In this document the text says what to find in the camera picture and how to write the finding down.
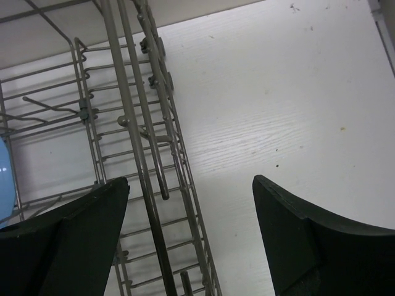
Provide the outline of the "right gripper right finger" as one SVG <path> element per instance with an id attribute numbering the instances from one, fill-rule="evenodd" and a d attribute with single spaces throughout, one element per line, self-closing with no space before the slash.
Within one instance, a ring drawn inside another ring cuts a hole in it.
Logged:
<path id="1" fill-rule="evenodd" d="M 275 295 L 394 295 L 394 230 L 337 215 L 262 175 L 252 191 Z"/>

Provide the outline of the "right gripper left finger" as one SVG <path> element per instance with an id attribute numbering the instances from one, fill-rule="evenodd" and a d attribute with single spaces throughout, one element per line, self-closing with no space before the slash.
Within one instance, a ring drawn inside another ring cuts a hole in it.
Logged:
<path id="1" fill-rule="evenodd" d="M 1 229 L 1 295 L 104 295 L 129 192 L 117 178 Z"/>

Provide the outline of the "blue plate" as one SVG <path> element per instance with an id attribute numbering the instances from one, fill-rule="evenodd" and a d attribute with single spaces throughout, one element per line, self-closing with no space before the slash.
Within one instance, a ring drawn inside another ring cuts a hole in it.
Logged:
<path id="1" fill-rule="evenodd" d="M 0 159 L 0 186 L 1 186 L 1 220 L 11 216 L 15 207 L 15 184 L 12 174 L 9 150 L 1 139 Z"/>

